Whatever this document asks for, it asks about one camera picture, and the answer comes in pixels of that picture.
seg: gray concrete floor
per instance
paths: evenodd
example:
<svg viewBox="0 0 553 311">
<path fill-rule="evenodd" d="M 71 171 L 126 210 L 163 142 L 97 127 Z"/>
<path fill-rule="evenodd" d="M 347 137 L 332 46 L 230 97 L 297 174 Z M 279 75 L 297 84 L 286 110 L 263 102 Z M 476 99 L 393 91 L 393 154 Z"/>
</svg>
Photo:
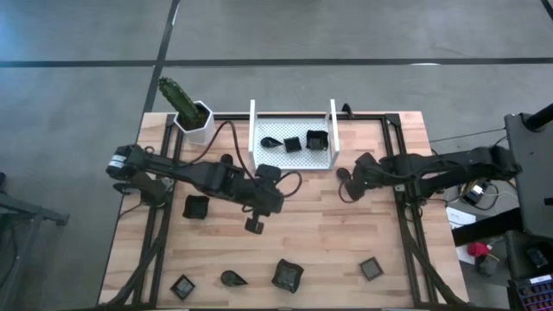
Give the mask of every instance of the gray concrete floor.
<svg viewBox="0 0 553 311">
<path fill-rule="evenodd" d="M 154 60 L 170 4 L 1 0 L 0 60 Z M 538 0 L 182 0 L 167 59 L 550 57 L 551 51 L 553 22 Z M 319 111 L 329 98 L 357 111 L 422 111 L 435 140 L 498 129 L 507 113 L 547 105 L 552 69 L 166 67 L 162 74 L 215 111 L 247 111 L 251 98 L 262 111 Z M 66 227 L 42 229 L 14 309 L 95 304 L 121 200 L 105 164 L 118 145 L 135 141 L 152 72 L 0 68 L 0 171 L 9 176 L 7 190 L 71 214 Z M 153 110 L 170 111 L 160 96 Z M 469 149 L 503 135 L 433 148 Z M 510 204 L 502 200 L 498 209 Z M 471 301 L 505 306 L 501 282 L 489 285 L 463 269 Z"/>
</svg>

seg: cactus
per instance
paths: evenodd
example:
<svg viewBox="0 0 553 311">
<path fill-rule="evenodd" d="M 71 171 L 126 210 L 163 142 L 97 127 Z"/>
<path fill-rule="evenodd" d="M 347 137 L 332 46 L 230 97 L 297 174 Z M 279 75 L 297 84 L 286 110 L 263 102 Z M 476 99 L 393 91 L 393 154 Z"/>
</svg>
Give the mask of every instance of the cactus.
<svg viewBox="0 0 553 311">
<path fill-rule="evenodd" d="M 206 123 L 206 113 L 200 111 L 194 101 L 171 78 L 158 80 L 159 90 L 163 97 L 179 112 L 179 123 L 185 130 L 199 129 Z"/>
</svg>

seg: wooden tabletop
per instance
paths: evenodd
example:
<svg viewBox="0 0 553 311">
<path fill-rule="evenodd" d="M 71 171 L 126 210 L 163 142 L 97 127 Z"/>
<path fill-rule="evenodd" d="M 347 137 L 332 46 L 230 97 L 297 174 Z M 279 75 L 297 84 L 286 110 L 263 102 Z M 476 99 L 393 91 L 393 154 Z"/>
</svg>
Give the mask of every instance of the wooden tabletop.
<svg viewBox="0 0 553 311">
<path fill-rule="evenodd" d="M 408 152 L 430 155 L 422 113 L 399 114 Z M 143 147 L 154 147 L 157 153 L 161 148 L 165 119 L 165 113 L 145 114 L 138 143 Z M 241 153 L 253 171 L 247 156 L 248 122 L 237 121 L 235 124 Z M 338 127 L 341 152 L 336 168 L 353 168 L 355 159 L 364 152 L 372 153 L 377 159 L 385 156 L 379 122 L 339 121 Z M 168 154 L 173 155 L 174 144 L 170 146 Z M 181 159 L 192 159 L 202 150 L 202 147 L 184 143 Z M 225 153 L 236 159 L 228 127 L 221 131 L 204 160 L 218 161 Z M 302 188 L 286 199 L 283 210 L 262 218 L 265 224 L 262 235 L 247 232 L 244 224 L 249 214 L 242 213 L 241 206 L 223 200 L 211 198 L 204 220 L 183 218 L 185 198 L 200 193 L 192 186 L 178 182 L 157 307 L 411 307 L 391 188 L 367 191 L 358 202 L 344 204 L 337 195 L 339 183 L 334 171 L 304 171 L 302 176 Z M 287 193 L 296 183 L 297 179 L 290 177 L 279 187 Z M 138 195 L 125 197 L 121 211 L 135 206 L 138 200 Z M 136 268 L 147 215 L 147 207 L 140 207 L 118 221 L 100 302 L 109 301 Z M 466 301 L 461 267 L 441 202 L 434 201 L 424 207 L 423 226 L 430 261 L 451 289 Z M 384 274 L 368 282 L 361 274 L 359 264 L 371 257 L 377 258 Z M 295 294 L 278 289 L 270 282 L 281 258 L 300 264 L 305 270 Z M 226 288 L 219 280 L 225 270 L 236 271 L 249 285 Z M 180 301 L 169 290 L 182 274 L 196 286 L 185 301 Z M 423 297 L 426 297 L 420 267 L 417 267 L 417 274 Z M 143 297 L 149 295 L 150 280 L 151 274 L 148 274 Z"/>
</svg>

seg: red object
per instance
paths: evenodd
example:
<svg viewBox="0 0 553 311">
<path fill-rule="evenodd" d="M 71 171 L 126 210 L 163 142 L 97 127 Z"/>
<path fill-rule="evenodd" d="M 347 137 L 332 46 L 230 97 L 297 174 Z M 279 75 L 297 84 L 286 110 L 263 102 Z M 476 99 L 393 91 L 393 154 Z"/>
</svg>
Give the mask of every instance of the red object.
<svg viewBox="0 0 553 311">
<path fill-rule="evenodd" d="M 484 243 L 476 242 L 467 247 L 467 253 L 470 256 L 480 257 L 490 253 L 490 249 Z"/>
</svg>

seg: white plant pot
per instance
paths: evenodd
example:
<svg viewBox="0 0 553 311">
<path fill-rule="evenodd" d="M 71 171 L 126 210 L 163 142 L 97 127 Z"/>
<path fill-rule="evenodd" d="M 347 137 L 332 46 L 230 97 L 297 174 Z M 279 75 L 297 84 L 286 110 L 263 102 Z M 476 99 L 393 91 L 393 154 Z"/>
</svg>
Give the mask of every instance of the white plant pot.
<svg viewBox="0 0 553 311">
<path fill-rule="evenodd" d="M 204 127 L 196 130 L 184 130 L 177 121 L 179 119 L 179 114 L 175 114 L 175 118 L 173 119 L 173 122 L 176 124 L 176 126 L 179 127 L 179 129 L 184 132 L 185 139 L 188 140 L 189 143 L 198 144 L 198 145 L 206 145 L 211 140 L 211 137 L 213 136 L 213 133 L 215 132 L 215 120 L 213 117 L 213 111 L 209 109 L 209 107 L 206 106 L 202 101 L 198 100 L 194 102 L 196 105 L 201 105 L 208 113 L 209 116 L 207 116 L 206 123 L 204 124 Z"/>
</svg>

